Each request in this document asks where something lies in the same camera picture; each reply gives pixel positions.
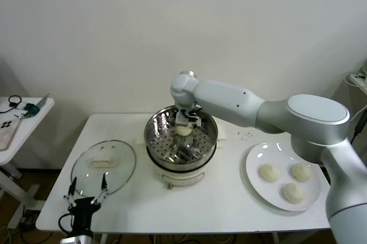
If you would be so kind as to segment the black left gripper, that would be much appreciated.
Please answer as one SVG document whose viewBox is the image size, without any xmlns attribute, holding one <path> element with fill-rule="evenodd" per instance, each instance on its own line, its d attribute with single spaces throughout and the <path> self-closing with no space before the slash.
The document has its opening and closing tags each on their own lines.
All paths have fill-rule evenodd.
<svg viewBox="0 0 367 244">
<path fill-rule="evenodd" d="M 85 197 L 74 200 L 77 177 L 72 180 L 68 193 L 64 199 L 68 202 L 68 211 L 73 216 L 73 229 L 90 229 L 92 217 L 95 212 L 100 210 L 100 204 L 108 195 L 108 184 L 106 174 L 103 173 L 100 193 L 95 197 Z"/>
</svg>

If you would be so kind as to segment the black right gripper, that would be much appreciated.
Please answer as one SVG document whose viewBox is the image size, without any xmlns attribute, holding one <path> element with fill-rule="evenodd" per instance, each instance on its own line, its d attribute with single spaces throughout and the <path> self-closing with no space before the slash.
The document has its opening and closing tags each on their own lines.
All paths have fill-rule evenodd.
<svg viewBox="0 0 367 244">
<path fill-rule="evenodd" d="M 200 107 L 194 107 L 191 110 L 177 108 L 175 125 L 176 126 L 185 126 L 185 118 L 190 119 L 190 122 L 197 126 L 202 126 L 202 120 L 200 118 L 199 112 L 201 111 Z"/>
</svg>

